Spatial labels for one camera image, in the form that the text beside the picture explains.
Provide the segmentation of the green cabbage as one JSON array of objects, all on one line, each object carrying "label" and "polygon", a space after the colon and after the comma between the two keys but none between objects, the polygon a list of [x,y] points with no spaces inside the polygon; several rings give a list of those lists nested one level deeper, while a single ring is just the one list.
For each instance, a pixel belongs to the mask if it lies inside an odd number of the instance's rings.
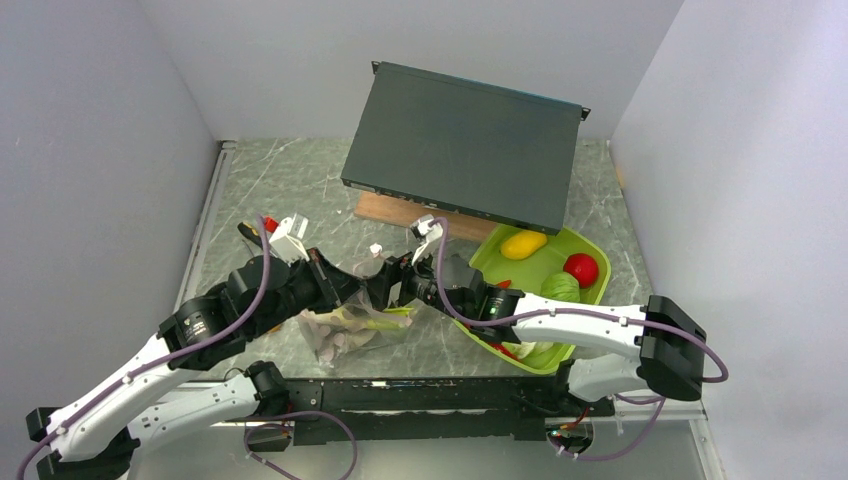
[{"label": "green cabbage", "polygon": [[574,277],[565,272],[557,272],[545,278],[540,286],[539,295],[555,301],[580,303],[580,290]]}]

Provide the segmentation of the clear zip top bag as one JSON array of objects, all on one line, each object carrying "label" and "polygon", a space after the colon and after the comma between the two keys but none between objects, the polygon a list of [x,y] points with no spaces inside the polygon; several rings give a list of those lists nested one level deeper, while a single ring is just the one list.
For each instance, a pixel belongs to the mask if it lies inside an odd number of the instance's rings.
[{"label": "clear zip top bag", "polygon": [[296,322],[320,366],[335,368],[355,353],[398,344],[406,338],[411,307],[373,308],[365,290],[328,313],[302,311]]}]

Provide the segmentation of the green celery stalks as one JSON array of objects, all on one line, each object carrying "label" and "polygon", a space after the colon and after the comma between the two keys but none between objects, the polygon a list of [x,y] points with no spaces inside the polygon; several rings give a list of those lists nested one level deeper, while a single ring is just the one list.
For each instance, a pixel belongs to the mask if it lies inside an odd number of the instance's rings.
[{"label": "green celery stalks", "polygon": [[361,330],[393,331],[408,328],[412,324],[411,307],[389,308],[376,311],[370,307],[345,305],[330,314],[330,322],[350,332]]}]

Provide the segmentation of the red tomato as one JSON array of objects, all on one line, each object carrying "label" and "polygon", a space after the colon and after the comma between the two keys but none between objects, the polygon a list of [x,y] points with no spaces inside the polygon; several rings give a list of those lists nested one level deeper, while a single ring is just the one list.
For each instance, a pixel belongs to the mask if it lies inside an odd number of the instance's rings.
[{"label": "red tomato", "polygon": [[586,253],[570,255],[564,262],[562,269],[577,280],[581,289],[591,287],[600,274],[597,262]]}]

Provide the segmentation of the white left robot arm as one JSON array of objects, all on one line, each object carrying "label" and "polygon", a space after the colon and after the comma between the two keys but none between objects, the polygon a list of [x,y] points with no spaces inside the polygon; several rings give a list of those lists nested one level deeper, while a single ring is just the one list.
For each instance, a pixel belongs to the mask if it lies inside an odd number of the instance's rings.
[{"label": "white left robot arm", "polygon": [[194,399],[161,398],[244,352],[247,344],[303,311],[328,313],[362,290],[362,279],[329,264],[316,249],[285,261],[262,254],[163,321],[142,349],[106,380],[62,408],[27,415],[36,447],[29,464],[41,479],[118,479],[142,448],[231,418],[287,414],[291,390],[276,365],[245,373]]}]

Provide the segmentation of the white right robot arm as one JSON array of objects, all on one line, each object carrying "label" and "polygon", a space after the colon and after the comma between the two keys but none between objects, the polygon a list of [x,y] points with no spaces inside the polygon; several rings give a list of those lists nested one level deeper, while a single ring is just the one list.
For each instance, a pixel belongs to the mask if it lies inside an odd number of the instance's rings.
[{"label": "white right robot arm", "polygon": [[557,411],[574,415],[588,402],[649,389],[678,401],[702,397],[705,330],[676,302],[652,295],[644,305],[600,306],[556,301],[487,283],[458,256],[410,255],[359,268],[371,305],[410,300],[443,312],[490,343],[558,343],[601,351],[568,361],[551,388]]}]

